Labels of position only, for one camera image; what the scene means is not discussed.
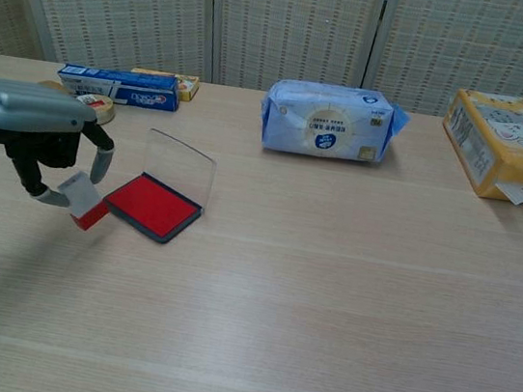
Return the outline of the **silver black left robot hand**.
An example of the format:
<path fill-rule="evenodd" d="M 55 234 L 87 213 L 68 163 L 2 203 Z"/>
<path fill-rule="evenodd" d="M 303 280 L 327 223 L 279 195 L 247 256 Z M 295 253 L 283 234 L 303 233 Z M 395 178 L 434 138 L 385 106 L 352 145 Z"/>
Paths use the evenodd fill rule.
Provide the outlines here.
<path fill-rule="evenodd" d="M 95 110 L 56 89 L 0 78 L 0 145 L 32 198 L 50 206 L 70 206 L 64 193 L 43 182 L 40 166 L 73 166 L 81 137 L 96 146 L 90 174 L 90 182 L 96 184 L 110 167 L 115 144 Z"/>

